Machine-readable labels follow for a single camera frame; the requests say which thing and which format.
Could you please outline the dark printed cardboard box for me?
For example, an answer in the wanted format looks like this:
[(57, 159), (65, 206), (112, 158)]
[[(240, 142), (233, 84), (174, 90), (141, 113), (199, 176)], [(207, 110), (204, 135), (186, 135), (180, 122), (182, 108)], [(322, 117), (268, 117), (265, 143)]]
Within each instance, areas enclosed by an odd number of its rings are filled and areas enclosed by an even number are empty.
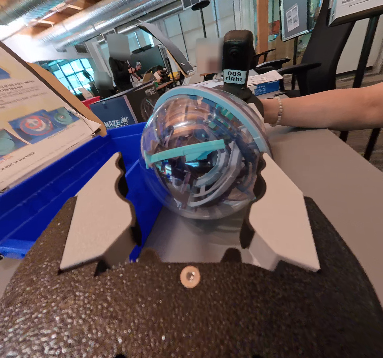
[(154, 84), (131, 89), (90, 104), (90, 110), (107, 129), (146, 122), (159, 99)]

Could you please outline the framed sign on black easel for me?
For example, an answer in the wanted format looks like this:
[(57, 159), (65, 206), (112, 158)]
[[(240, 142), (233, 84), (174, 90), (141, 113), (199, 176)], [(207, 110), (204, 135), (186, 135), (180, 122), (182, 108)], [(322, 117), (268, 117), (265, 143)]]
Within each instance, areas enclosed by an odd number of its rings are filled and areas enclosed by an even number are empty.
[(371, 52), (378, 21), (383, 13), (383, 0), (330, 0), (328, 26), (355, 23), (369, 18), (361, 53), (353, 81), (353, 88), (360, 88)]

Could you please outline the blue plastic bin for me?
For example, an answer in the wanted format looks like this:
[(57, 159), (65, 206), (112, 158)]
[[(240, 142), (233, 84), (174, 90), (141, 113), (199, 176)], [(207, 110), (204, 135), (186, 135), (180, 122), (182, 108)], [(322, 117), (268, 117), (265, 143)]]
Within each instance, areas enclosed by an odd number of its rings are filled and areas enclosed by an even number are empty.
[(146, 185), (139, 163), (144, 126), (139, 123), (108, 130), (105, 137), (96, 136), (1, 194), (1, 256), (23, 259), (64, 203), (119, 152), (124, 162), (126, 197), (135, 208), (142, 234), (142, 245), (130, 255), (136, 260), (162, 209)]

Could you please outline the narrow silver ventilation duct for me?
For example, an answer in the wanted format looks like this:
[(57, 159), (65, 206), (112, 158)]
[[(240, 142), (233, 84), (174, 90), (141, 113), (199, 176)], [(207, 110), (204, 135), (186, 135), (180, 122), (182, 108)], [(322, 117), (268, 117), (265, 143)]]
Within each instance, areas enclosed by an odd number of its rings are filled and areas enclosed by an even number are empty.
[(77, 45), (178, 0), (103, 0), (42, 31), (35, 39), (57, 49)]

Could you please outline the wooden post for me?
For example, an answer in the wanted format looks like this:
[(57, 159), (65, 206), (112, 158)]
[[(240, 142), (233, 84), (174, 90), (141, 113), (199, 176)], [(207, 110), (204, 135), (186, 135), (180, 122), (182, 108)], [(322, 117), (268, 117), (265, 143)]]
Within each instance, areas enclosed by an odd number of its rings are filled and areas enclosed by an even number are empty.
[(257, 11), (257, 53), (268, 49), (268, 0), (256, 0)]

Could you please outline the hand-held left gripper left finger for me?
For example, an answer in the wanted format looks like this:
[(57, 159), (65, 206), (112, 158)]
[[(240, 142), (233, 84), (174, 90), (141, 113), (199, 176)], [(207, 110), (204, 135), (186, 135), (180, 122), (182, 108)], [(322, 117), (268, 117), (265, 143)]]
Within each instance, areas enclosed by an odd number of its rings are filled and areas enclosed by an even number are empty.
[(92, 262), (111, 268), (142, 245), (135, 208), (126, 198), (125, 172), (122, 154), (114, 153), (76, 194), (60, 271)]

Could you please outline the black office chair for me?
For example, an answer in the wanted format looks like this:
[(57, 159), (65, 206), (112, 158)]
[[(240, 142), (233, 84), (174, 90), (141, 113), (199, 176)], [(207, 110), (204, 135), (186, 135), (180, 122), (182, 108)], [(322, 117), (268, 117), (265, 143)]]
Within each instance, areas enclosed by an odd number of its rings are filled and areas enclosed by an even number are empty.
[(328, 26), (329, 2), (330, 0), (322, 2), (312, 35), (299, 64), (282, 67), (289, 61), (286, 58), (268, 61), (256, 67), (256, 72), (261, 74), (275, 69), (281, 75), (294, 75), (299, 90), (286, 90), (283, 81), (280, 81), (280, 90), (290, 98), (336, 89), (339, 59), (355, 22)]

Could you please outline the printed instruction sheet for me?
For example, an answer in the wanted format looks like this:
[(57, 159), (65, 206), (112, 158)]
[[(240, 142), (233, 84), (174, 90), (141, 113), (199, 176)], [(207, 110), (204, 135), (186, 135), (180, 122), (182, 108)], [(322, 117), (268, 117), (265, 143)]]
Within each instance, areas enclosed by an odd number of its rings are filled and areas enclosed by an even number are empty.
[(1, 48), (1, 191), (17, 185), (95, 133), (86, 118)]

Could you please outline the large black screen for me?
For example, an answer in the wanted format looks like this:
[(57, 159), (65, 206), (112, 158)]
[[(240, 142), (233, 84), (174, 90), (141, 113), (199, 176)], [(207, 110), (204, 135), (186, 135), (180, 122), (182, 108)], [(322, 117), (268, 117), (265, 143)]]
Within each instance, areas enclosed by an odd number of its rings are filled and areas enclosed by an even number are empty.
[(149, 45), (139, 48), (132, 52), (130, 63), (136, 65), (141, 63), (141, 74), (145, 74), (151, 69), (156, 70), (157, 66), (161, 66), (168, 70), (166, 63), (167, 51), (164, 45), (155, 45), (149, 48)]

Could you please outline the clear plastic maze ball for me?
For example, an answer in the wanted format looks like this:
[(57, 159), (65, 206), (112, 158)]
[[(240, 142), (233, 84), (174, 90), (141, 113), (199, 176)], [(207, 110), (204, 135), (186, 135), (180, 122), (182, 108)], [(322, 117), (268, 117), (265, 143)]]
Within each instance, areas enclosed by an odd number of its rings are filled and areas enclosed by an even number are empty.
[(227, 217), (256, 201), (262, 156), (272, 156), (260, 99), (222, 86), (165, 92), (140, 148), (141, 171), (154, 196), (175, 214), (197, 220)]

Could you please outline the person's right forearm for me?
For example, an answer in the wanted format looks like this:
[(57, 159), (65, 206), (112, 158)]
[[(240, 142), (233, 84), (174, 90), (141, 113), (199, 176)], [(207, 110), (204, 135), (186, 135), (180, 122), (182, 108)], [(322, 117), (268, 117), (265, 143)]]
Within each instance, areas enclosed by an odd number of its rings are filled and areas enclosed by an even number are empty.
[(271, 126), (353, 131), (382, 128), (383, 83), (311, 95), (260, 99)]

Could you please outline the grey pinboard on stand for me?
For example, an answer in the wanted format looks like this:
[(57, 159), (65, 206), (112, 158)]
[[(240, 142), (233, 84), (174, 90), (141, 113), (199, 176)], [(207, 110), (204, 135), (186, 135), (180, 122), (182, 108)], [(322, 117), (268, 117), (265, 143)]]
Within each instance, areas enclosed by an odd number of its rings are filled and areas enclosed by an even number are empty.
[(279, 0), (280, 38), (286, 42), (312, 30), (311, 0)]

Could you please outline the small blue box with leaflet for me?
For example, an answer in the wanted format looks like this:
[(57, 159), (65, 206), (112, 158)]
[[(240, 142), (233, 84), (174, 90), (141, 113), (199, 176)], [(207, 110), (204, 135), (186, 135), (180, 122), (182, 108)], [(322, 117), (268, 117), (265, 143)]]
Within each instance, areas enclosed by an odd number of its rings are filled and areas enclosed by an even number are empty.
[(280, 79), (283, 79), (283, 76), (278, 71), (272, 69), (271, 71), (263, 74), (249, 76), (247, 79), (247, 86), (249, 87), (258, 84), (273, 83), (279, 81)]

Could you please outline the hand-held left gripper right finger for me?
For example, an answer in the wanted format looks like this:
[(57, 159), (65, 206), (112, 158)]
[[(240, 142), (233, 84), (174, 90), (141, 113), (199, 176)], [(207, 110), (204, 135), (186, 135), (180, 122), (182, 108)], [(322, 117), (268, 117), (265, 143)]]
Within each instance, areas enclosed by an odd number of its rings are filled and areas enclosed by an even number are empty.
[(319, 271), (320, 264), (302, 191), (262, 153), (240, 232), (244, 262), (270, 271), (279, 262)]

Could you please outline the black floor lamp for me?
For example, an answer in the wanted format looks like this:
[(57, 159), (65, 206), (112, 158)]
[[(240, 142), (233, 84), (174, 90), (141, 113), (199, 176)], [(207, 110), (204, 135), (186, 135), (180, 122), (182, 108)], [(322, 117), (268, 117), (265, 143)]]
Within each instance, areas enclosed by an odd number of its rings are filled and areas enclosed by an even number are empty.
[(206, 1), (200, 1), (196, 4), (194, 4), (192, 7), (191, 7), (191, 10), (192, 11), (199, 11), (200, 12), (200, 16), (201, 16), (201, 21), (202, 21), (202, 28), (203, 28), (203, 34), (204, 34), (204, 38), (206, 39), (207, 38), (207, 34), (206, 34), (206, 28), (205, 28), (205, 22), (204, 22), (204, 15), (203, 15), (203, 9), (208, 7), (210, 4), (210, 1), (209, 0), (206, 0)]

